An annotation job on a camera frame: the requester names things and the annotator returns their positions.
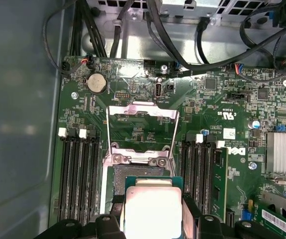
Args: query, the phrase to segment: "barcode sticker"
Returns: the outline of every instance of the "barcode sticker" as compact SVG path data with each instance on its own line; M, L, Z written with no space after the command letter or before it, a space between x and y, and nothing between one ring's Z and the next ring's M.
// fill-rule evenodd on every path
M262 217L267 220L268 222L272 223L273 225L280 228L282 231L286 232L286 223L281 219L273 216L272 214L268 213L265 210L262 210Z

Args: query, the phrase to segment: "white label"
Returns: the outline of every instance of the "white label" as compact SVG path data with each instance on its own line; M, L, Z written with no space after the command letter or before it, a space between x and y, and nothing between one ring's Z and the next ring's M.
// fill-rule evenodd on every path
M280 228L282 231L286 232L286 223L283 222L281 219L273 216L265 210L262 210L262 217L276 227Z
M236 139L236 129L235 128L224 128L223 138L224 139Z
M246 155L246 148L227 147L227 149L228 149L229 154L233 154L233 155L239 154L239 155L243 155L243 156Z

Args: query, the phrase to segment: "mounting screw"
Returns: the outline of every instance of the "mounting screw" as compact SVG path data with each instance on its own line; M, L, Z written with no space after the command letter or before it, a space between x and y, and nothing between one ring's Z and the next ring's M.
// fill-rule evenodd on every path
M66 223L65 226L66 227L73 227L75 224L74 223Z
M71 98L72 98L73 100L76 100L78 97L79 97L79 94L78 94L78 93L76 93L76 92L72 92L72 93L71 93Z
M168 67L166 65L162 65L161 66L161 72L162 73L167 73L167 71L168 71Z
M213 221L213 217L211 217L211 216L205 216L204 218L209 222Z
M257 164L255 162L250 162L248 167L251 170L255 170L255 169L258 168L258 166L257 166Z
M116 155L113 157L114 163L120 163L122 161L122 157L119 155Z
M164 159L158 160L158 165L161 167L164 167L166 165L166 160L164 160Z
M133 20L136 20L137 19L137 13L133 12L131 17L132 17Z
M246 227L246 228L250 228L252 225L249 222L243 222L242 226Z

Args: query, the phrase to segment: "metal bracket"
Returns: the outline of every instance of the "metal bracket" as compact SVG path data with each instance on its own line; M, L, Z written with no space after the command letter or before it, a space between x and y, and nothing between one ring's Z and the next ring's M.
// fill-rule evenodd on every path
M144 153L135 152L131 148L119 148L117 142L111 142L109 116L116 114L136 115L138 113L148 114L152 117L167 117L175 120L174 134L170 146L164 146L161 151L148 150ZM173 148L179 121L179 112L176 110L160 109L153 102L132 102L126 107L109 106L106 108L106 124L108 138L108 152L103 159L102 170L102 187L101 187L101 202L100 213L105 213L105 197L107 187L107 169L115 164L147 164L149 166L164 167L170 171L170 176L175 175L176 164L173 156Z

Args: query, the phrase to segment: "screw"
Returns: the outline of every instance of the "screw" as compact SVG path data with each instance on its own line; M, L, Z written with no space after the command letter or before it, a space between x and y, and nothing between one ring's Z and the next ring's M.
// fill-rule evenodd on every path
M251 170L255 170L255 169L257 169L258 166L255 162L250 162L248 167Z
M167 73L168 67L166 65L161 66L161 72Z
M161 167L164 167L166 165L166 160L164 160L164 159L158 160L158 165Z
M213 221L213 217L211 217L211 216L205 216L204 218L209 222Z
M122 158L121 156L117 155L117 156L114 156L113 161L114 163L120 163L122 161Z
M66 227L73 227L75 224L74 223L66 223L65 226Z
M216 23L217 23L216 18L213 17L210 19L210 25L214 26L214 25L216 25Z
M79 97L79 94L78 94L78 93L76 93L76 92L72 92L72 93L71 93L71 98L72 98L73 100L76 100L78 97Z
M242 226L246 227L246 228L250 228L252 225L249 222L243 222Z
M137 13L133 12L131 16L132 16L132 19L133 19L133 20L136 20L136 19L137 19Z

